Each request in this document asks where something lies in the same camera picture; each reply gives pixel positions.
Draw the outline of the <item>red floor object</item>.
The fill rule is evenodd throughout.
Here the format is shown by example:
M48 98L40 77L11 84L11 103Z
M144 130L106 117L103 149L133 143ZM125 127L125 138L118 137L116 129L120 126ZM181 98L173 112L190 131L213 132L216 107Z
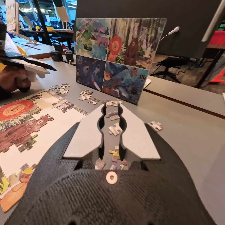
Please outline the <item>red floor object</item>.
M225 68L223 68L221 72L210 81L210 83L225 83L225 80L223 80L224 75L225 75Z

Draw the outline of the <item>white sign board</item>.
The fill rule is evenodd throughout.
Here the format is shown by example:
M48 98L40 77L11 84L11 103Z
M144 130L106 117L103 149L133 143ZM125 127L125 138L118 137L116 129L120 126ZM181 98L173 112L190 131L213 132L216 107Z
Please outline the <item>white sign board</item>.
M5 7L7 18L7 32L18 36L20 31L19 4L15 0L6 0Z

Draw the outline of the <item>black box device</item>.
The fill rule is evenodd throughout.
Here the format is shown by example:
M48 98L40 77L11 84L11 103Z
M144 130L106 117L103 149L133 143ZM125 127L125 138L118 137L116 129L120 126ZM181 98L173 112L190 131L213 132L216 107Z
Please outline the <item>black box device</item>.
M50 52L53 61L61 62L63 61L63 55L60 51L53 50Z

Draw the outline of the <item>jigsaw pieces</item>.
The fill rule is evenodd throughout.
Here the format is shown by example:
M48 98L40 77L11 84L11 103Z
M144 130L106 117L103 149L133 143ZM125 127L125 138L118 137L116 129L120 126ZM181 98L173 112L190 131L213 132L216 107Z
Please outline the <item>jigsaw pieces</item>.
M117 107L118 107L118 104L121 104L122 105L122 103L119 103L119 100L116 101L116 106ZM114 111L114 112L117 113L117 118L120 119L120 117L118 115L118 109L116 111ZM65 133L63 135L63 137L61 137L59 139L60 143L57 143L57 142L55 143L56 144L56 147L60 147L59 150L61 150L60 151L60 153L61 153L61 159L63 159L63 160L70 160L70 161L74 160L74 159L64 159L63 158L63 155L64 155L64 153L65 153L65 151L66 151L66 149L67 149L67 147L69 145L69 142L70 142L71 138L73 137L73 134L75 133L75 131L76 131L79 123L76 123L67 133ZM109 135L114 135L114 136L118 136L119 135L120 136L121 132L122 132L122 129L119 126L119 122L117 122L114 125L111 125L111 126L108 127L108 133L109 133ZM125 160L122 161L120 159L120 155L119 155L119 143L115 146L115 149L114 150L111 150L110 151L110 154L112 155L112 161L113 162L117 162L118 160L120 160L121 161L121 167L122 166L127 166L127 162Z

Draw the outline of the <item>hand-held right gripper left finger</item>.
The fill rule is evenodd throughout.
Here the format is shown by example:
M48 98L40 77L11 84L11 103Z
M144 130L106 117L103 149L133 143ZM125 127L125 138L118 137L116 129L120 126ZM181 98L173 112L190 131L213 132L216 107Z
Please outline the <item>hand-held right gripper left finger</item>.
M103 159L105 116L106 103L103 103L81 119L63 155L64 159L91 161L93 164Z

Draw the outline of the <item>person's left hand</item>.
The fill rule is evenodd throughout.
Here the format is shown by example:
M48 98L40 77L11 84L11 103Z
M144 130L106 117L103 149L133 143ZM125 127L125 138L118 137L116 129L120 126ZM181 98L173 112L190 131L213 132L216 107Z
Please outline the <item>person's left hand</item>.
M12 93L17 89L21 92L27 92L30 90L31 82L28 78L24 78L25 75L25 69L6 66L0 73L0 86L8 93Z

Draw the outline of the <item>cardboard sheet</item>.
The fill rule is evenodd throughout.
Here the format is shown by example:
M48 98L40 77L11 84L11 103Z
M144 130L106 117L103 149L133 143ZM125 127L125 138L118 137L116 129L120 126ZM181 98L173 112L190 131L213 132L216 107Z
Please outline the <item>cardboard sheet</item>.
M56 7L58 16L62 22L69 22L69 17L64 6Z

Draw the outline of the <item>grey slanted pole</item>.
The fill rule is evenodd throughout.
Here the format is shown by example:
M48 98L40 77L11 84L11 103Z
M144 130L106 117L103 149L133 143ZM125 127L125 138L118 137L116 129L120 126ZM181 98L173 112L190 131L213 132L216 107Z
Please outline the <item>grey slanted pole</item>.
M209 39L209 37L210 37L211 33L213 32L220 16L222 15L224 9L225 9L225 0L221 0L221 2L220 2L219 6L218 6L209 26L208 26L205 34L204 34L201 42L206 42Z

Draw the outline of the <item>jigsaw puzzle board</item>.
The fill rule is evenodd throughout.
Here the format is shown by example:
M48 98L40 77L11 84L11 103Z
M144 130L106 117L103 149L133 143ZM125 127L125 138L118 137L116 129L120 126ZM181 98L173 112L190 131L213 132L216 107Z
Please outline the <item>jigsaw puzzle board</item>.
M50 90L0 107L0 211L23 196L36 166L48 149L86 112ZM35 134L30 150L18 150Z

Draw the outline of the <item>illustrated puzzle box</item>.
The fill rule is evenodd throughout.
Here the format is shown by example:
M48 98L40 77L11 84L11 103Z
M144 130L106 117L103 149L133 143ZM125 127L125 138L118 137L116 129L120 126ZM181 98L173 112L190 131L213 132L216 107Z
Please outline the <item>illustrated puzzle box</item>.
M77 18L76 82L138 105L167 18Z

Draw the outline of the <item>brown green puzzle piece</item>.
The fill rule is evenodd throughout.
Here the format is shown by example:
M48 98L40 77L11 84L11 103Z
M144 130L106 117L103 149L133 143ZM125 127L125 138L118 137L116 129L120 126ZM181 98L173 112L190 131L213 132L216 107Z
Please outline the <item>brown green puzzle piece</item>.
M28 139L21 147L18 148L20 152L24 150L30 150L33 147L33 144L36 143L35 138L38 137L38 134L35 134L30 139Z

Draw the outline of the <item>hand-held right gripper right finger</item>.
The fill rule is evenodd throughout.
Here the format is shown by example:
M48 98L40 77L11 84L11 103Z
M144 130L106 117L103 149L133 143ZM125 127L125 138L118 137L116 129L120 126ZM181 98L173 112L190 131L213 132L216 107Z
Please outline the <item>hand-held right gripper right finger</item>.
M118 104L118 115L119 126L122 129L119 142L120 159L125 160L128 167L133 162L160 160L161 157L145 123L121 104Z

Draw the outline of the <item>long wooden table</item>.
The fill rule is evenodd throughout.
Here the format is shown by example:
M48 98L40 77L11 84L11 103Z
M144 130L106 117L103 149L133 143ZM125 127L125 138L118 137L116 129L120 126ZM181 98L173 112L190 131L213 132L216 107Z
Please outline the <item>long wooden table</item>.
M46 44L27 44L25 42L13 41L16 46L21 47L25 52L26 55L35 59L45 59L51 58L50 52L55 50L53 46L46 45Z

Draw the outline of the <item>black office chair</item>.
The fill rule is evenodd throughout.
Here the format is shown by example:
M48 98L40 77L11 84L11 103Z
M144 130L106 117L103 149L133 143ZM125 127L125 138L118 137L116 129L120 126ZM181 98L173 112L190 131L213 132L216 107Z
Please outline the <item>black office chair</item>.
M189 58L186 58L186 57L178 57L178 58L167 57L165 60L157 63L157 65L156 65L157 68L163 66L163 67L165 67L165 69L163 71L160 71L157 73L153 72L152 74L150 74L150 76L158 77L161 79L165 79L165 78L169 77L176 83L180 84L181 82L177 79L177 75L170 72L169 69L170 68L181 69L181 66L186 65L188 62L189 62Z

